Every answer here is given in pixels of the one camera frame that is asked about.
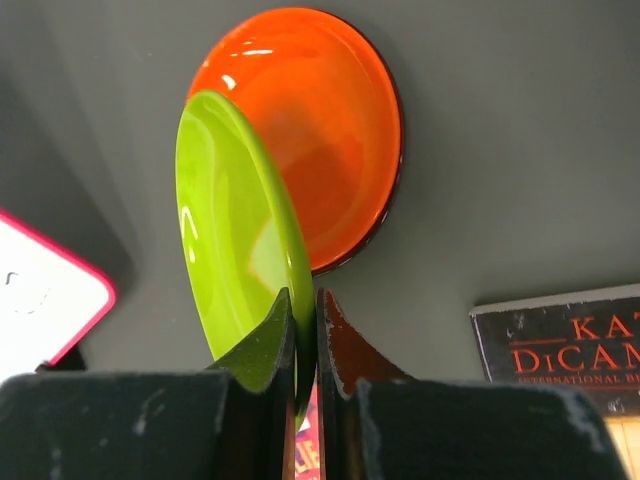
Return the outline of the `red floral plate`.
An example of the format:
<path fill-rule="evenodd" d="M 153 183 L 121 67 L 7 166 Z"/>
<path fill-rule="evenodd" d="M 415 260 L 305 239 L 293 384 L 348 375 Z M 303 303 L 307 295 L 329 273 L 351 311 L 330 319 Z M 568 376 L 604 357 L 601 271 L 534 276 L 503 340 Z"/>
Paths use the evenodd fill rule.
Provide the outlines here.
<path fill-rule="evenodd" d="M 374 224 L 369 228 L 369 230 L 367 231 L 367 233 L 361 238 L 361 240 L 350 250 L 347 251 L 346 254 L 341 255 L 337 260 L 332 261 L 328 266 L 326 267 L 322 267 L 322 268 L 318 268 L 318 269 L 313 269 L 312 270 L 312 276 L 314 278 L 318 278 L 321 277 L 323 275 L 327 275 L 328 273 L 335 271 L 336 269 L 342 267 L 343 265 L 349 263 L 350 261 L 352 261 L 355 257 L 357 257 L 365 248 L 366 246 L 375 238 L 375 236 L 378 234 L 378 232 L 380 231 L 380 229 L 382 228 L 382 226 L 384 225 L 390 210 L 392 209 L 393 203 L 396 199 L 397 196 L 397 192 L 399 190 L 399 185 L 401 184 L 402 181 L 402 175 L 403 175 L 403 155 L 404 155 L 404 151 L 405 151 L 405 140 L 406 140 L 406 135 L 405 135 L 405 112 L 404 112 L 404 105 L 402 102 L 402 97 L 401 97 L 401 92 L 398 88 L 397 82 L 396 82 L 396 78 L 393 75 L 393 70 L 389 67 L 388 62 L 386 61 L 386 59 L 384 58 L 383 53 L 380 51 L 380 49 L 378 48 L 378 45 L 376 44 L 375 41 L 372 41 L 371 38 L 367 35 L 367 33 L 365 31 L 363 31 L 358 25 L 354 24 L 353 22 L 350 22 L 349 20 L 345 19 L 344 17 L 341 17 L 339 15 L 336 15 L 334 13 L 331 13 L 327 10 L 323 10 L 320 9 L 320 12 L 323 13 L 328 13 L 336 18 L 338 18 L 339 20 L 343 21 L 344 23 L 346 23 L 349 27 L 351 27 L 353 30 L 355 30 L 358 35 L 360 37 L 362 37 L 364 39 L 364 41 L 369 45 L 369 47 L 375 52 L 377 59 L 381 62 L 384 70 L 385 70 L 385 75 L 386 78 L 389 80 L 392 89 L 393 89 L 393 95 L 394 95 L 394 100 L 395 100 L 395 104 L 396 104 L 396 110 L 398 113 L 398 118 L 399 118 L 399 150 L 398 150 L 398 154 L 397 154 L 397 158 L 396 158 L 396 162 L 395 162 L 395 176 L 394 176 L 394 182 L 389 190 L 389 193 L 386 197 L 385 200 L 385 204 L 384 207 L 381 211 L 380 214 L 378 214 L 376 216 L 375 222 Z"/>

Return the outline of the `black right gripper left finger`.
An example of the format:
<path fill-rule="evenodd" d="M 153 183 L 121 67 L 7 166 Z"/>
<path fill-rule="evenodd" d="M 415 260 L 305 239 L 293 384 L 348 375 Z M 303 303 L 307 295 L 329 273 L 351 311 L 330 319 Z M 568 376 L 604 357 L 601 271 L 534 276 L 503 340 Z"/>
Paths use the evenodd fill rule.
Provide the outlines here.
<path fill-rule="evenodd" d="M 290 479 L 295 325 L 287 290 L 210 368 L 56 372 L 1 388 L 5 479 Z"/>

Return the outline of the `orange plate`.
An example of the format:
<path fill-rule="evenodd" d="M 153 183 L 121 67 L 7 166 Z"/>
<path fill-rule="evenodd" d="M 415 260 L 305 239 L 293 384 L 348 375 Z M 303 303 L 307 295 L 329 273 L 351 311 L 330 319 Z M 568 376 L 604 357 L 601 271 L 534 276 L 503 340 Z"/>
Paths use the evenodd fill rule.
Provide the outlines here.
<path fill-rule="evenodd" d="M 358 33 L 320 9 L 258 13 L 209 51 L 189 88 L 229 98 L 249 119 L 289 190 L 311 269 L 353 248 L 394 182 L 393 89 Z"/>

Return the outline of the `lime green plate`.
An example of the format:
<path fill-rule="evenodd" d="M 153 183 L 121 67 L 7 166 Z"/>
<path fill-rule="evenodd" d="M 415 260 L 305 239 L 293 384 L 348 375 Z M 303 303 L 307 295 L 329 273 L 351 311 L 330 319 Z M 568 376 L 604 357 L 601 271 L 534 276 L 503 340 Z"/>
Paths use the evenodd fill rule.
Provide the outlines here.
<path fill-rule="evenodd" d="M 256 130 L 226 96 L 192 95 L 175 147 L 180 237 L 208 347 L 220 359 L 287 289 L 295 321 L 295 421 L 304 422 L 315 376 L 310 261 L 284 180 Z"/>

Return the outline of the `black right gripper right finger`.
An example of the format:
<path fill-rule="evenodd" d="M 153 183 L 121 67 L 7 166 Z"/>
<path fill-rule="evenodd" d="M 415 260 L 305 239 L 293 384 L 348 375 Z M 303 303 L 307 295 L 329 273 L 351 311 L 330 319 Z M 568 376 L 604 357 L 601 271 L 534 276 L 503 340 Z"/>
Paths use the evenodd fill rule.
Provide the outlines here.
<path fill-rule="evenodd" d="M 327 479 L 623 479 L 593 403 L 546 385 L 418 380 L 316 297 L 321 472 Z"/>

